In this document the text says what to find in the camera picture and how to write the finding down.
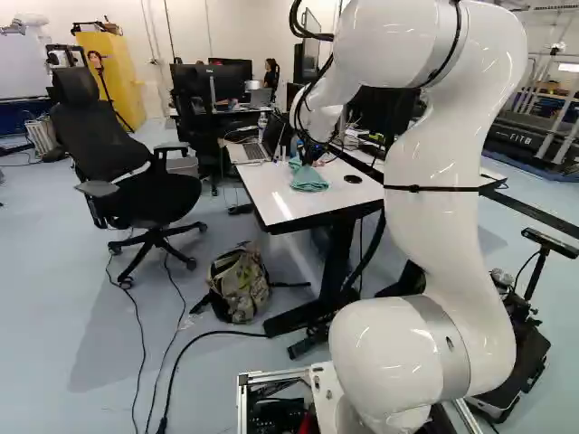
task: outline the woman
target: woman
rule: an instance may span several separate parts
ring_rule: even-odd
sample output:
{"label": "woman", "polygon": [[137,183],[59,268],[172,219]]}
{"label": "woman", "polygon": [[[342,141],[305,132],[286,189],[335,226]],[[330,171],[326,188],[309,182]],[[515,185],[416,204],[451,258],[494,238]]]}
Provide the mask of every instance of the woman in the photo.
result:
{"label": "woman", "polygon": [[275,92],[278,89],[279,81],[280,81],[280,66],[275,61],[275,59],[266,59],[263,87],[271,88],[271,102],[275,101]]}

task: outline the office chair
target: office chair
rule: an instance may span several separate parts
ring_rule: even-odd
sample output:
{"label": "office chair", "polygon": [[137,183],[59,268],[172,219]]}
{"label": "office chair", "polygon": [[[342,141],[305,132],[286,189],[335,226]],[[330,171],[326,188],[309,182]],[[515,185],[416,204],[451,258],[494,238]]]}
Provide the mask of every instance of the office chair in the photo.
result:
{"label": "office chair", "polygon": [[[166,240],[192,229],[207,229],[202,222],[169,228],[193,209],[201,194],[197,178],[166,171],[167,153],[180,150],[185,156],[188,146],[157,146],[151,154],[122,128],[110,104],[99,101],[99,89],[88,68],[53,70],[52,84],[59,100],[51,110],[54,130],[74,160],[82,182],[75,188],[85,194],[94,224],[100,229],[147,229],[141,235],[109,242],[113,255],[120,254],[123,247],[143,244],[117,277],[120,287],[132,287],[130,273],[153,247],[183,261],[188,269],[195,269],[195,259],[174,249]],[[147,165],[144,171],[133,175]]]}
{"label": "office chair", "polygon": [[212,106],[203,99],[204,114],[197,112],[192,103],[192,95],[177,90],[171,90],[177,115],[177,134],[179,140],[187,142],[195,151],[199,162],[200,177],[209,177],[213,196],[219,195],[217,180],[222,168],[222,151],[217,142],[219,124],[212,116]]}

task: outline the desk leg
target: desk leg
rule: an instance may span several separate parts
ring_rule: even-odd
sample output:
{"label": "desk leg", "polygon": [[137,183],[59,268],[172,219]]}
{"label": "desk leg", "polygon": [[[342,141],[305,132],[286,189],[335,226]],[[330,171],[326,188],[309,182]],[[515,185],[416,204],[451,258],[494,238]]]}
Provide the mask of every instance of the desk leg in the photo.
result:
{"label": "desk leg", "polygon": [[341,300],[343,295],[339,294],[339,291],[347,276],[355,223],[356,221],[344,219],[332,226],[318,299],[264,321],[263,329],[268,337],[285,335],[307,327],[316,323],[321,316],[327,316],[353,301]]}

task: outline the floor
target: floor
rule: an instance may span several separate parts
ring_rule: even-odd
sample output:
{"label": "floor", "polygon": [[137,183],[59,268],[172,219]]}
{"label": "floor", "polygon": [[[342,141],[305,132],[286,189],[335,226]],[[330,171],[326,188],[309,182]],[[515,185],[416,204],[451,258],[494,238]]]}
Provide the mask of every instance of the floor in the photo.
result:
{"label": "floor", "polygon": [[[136,138],[154,146],[175,141],[174,129],[153,119]],[[0,159],[0,165],[25,162],[25,156]],[[509,178],[503,192],[579,225],[579,185],[549,183],[512,167],[483,159],[482,164]],[[135,392],[141,357],[138,327],[128,298],[112,287],[105,274],[109,260],[106,242],[126,237],[118,231],[100,231],[91,224],[86,203],[72,187],[76,178],[68,161],[30,167],[2,168],[0,185],[0,432],[12,434],[82,432],[131,433],[130,404]],[[319,282],[322,263],[306,232],[269,237],[261,233],[252,215],[230,217],[226,204],[247,201],[243,190],[228,186],[219,197],[204,195],[185,222],[204,221],[209,231],[201,236],[185,234],[173,239],[181,250],[199,262],[194,272],[169,260],[177,285],[190,307],[206,292],[205,272],[211,259],[239,241],[257,240],[266,264],[276,280]],[[365,219],[365,246],[377,216]],[[488,268],[515,274],[536,245],[520,236],[532,226],[563,241],[579,245],[543,224],[489,199],[479,202],[479,234]],[[134,249],[113,259],[110,271],[119,273]],[[352,248],[356,264],[357,237]],[[174,333],[181,310],[180,299],[162,267],[163,255],[153,252],[135,273],[132,294],[145,327],[147,363],[137,405],[139,432],[144,432],[163,351]],[[365,272],[364,293],[396,281],[404,264],[403,254],[387,234]],[[526,283],[528,273],[524,273]],[[577,263],[551,255],[539,282],[534,303],[540,309],[543,333],[551,340],[550,367],[517,406],[511,419],[499,426],[505,434],[576,432],[579,416],[575,403],[579,377],[576,330],[579,319],[579,268]],[[260,320],[312,298],[304,289],[280,289]],[[168,356],[159,396],[176,351],[192,337],[214,329],[260,332],[258,324],[230,327],[210,311],[180,325],[176,345]],[[285,347],[301,332],[275,340],[211,337],[195,344],[184,356],[177,374],[168,433],[222,434],[235,430],[235,376],[243,371],[279,370],[327,360],[322,347],[295,363]],[[157,403],[150,432],[157,430],[162,402]],[[465,432],[457,424],[458,432]]]}

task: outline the towel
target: towel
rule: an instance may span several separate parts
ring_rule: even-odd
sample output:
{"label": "towel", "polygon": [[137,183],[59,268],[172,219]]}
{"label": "towel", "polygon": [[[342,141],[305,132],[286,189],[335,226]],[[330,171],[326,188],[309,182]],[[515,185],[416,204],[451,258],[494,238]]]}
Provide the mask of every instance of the towel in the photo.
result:
{"label": "towel", "polygon": [[289,168],[293,172],[293,181],[290,186],[300,192],[323,192],[329,184],[319,175],[311,165],[301,165],[299,156],[289,161]]}

